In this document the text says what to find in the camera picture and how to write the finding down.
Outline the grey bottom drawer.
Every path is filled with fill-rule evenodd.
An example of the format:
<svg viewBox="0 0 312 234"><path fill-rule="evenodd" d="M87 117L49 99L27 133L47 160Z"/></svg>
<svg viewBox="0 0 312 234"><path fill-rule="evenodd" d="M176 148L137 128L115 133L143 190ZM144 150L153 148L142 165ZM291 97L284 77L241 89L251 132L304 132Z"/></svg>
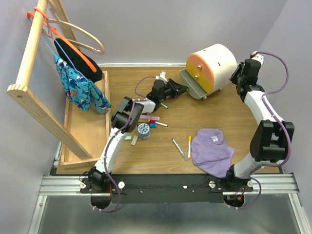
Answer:
<svg viewBox="0 0 312 234"><path fill-rule="evenodd" d="M188 87L188 94L194 99L206 99L208 93L194 80L194 78L183 69L179 71L180 80L184 86Z"/></svg>

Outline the mint green eraser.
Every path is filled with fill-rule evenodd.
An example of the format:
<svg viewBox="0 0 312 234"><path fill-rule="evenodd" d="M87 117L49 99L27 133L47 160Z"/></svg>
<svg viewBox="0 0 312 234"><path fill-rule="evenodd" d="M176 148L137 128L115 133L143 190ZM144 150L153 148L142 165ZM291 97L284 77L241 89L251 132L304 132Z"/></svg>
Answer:
<svg viewBox="0 0 312 234"><path fill-rule="evenodd" d="M126 136L124 140L125 140L125 141L131 141L131 140L132 140L132 137L131 137L131 136Z"/></svg>

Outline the grey white eraser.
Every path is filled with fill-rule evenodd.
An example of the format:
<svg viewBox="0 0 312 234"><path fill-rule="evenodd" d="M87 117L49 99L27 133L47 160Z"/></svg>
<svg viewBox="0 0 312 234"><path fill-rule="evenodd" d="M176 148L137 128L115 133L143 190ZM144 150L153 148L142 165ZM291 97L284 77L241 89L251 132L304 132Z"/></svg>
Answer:
<svg viewBox="0 0 312 234"><path fill-rule="evenodd" d="M137 140L138 140L138 136L133 136L132 141L131 141L131 145L132 145L132 146L135 146Z"/></svg>

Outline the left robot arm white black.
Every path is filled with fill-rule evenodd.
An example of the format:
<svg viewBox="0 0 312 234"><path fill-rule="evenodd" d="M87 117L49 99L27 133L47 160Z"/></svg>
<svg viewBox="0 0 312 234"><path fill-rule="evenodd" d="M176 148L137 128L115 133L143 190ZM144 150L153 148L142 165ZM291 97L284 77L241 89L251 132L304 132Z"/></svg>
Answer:
<svg viewBox="0 0 312 234"><path fill-rule="evenodd" d="M95 165L86 172L87 177L81 181L80 188L98 193L106 191L110 185L118 186L111 176L114 161L124 139L137 127L141 114L154 113L162 102L175 99L189 88L173 81L157 78L151 91L142 99L124 97L111 119L111 131L105 148Z"/></svg>

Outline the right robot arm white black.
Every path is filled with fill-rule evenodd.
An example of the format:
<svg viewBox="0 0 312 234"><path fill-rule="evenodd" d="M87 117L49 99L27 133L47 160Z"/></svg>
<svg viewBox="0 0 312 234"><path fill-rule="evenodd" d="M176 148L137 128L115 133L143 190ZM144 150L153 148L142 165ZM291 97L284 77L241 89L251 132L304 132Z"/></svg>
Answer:
<svg viewBox="0 0 312 234"><path fill-rule="evenodd" d="M267 99L268 93L257 83L263 61L263 55L254 52L249 59L239 63L230 78L258 127L250 142L249 153L227 171L224 186L228 191L246 187L257 170L265 166L282 166L291 155L294 124L277 114Z"/></svg>

